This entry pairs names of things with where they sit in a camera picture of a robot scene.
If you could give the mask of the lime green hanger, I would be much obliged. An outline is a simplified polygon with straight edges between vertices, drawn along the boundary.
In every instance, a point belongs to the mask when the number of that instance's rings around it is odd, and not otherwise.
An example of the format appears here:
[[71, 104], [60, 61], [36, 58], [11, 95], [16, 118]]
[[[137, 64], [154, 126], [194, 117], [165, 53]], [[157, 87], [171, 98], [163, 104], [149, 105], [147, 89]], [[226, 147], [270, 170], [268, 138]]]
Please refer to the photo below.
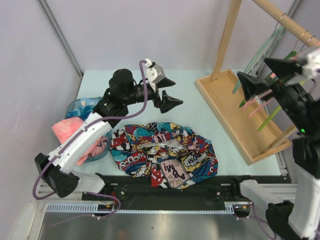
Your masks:
[[274, 118], [274, 116], [282, 109], [282, 107], [279, 105], [272, 113], [269, 114], [269, 116], [263, 121], [263, 123], [259, 126], [257, 129], [258, 132], [262, 131], [264, 127], [267, 126], [267, 124]]

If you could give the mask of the comic print shorts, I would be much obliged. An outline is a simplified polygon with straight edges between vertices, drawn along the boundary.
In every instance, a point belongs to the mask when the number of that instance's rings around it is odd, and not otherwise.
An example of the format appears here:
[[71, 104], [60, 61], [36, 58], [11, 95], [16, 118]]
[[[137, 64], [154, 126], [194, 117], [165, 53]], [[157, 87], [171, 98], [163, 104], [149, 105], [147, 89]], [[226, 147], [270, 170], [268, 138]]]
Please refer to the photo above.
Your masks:
[[212, 142], [173, 122], [127, 124], [113, 132], [110, 152], [119, 170], [153, 188], [182, 190], [218, 173]]

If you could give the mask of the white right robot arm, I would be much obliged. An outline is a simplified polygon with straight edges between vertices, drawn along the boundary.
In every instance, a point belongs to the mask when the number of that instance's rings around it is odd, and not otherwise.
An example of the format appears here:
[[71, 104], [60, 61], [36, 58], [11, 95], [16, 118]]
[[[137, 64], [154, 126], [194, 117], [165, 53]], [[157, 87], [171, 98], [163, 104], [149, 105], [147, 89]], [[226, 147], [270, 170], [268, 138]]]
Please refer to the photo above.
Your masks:
[[314, 240], [320, 224], [320, 101], [300, 83], [319, 76], [320, 58], [314, 54], [296, 59], [267, 57], [264, 63], [276, 80], [240, 71], [237, 76], [247, 101], [271, 90], [263, 99], [274, 98], [299, 131], [292, 141], [298, 172], [295, 200], [283, 200], [250, 178], [233, 185], [230, 194], [237, 201], [248, 198], [258, 205], [271, 230], [283, 240]]

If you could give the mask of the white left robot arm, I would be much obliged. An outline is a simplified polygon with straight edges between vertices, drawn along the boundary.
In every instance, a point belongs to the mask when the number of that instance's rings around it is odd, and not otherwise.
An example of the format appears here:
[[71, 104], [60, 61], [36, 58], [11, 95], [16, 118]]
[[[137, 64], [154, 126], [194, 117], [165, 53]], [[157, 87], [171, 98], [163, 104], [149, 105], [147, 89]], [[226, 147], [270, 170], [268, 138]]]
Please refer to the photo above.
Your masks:
[[142, 69], [141, 76], [141, 82], [136, 82], [130, 70], [116, 70], [103, 97], [75, 133], [49, 154], [39, 153], [35, 157], [38, 179], [43, 180], [53, 194], [65, 198], [76, 191], [93, 193], [100, 200], [107, 199], [111, 188], [97, 173], [74, 171], [78, 160], [100, 137], [110, 133], [121, 120], [131, 117], [129, 105], [153, 101], [155, 108], [166, 113], [183, 103], [165, 91], [159, 92], [176, 83], [167, 78], [158, 65]]

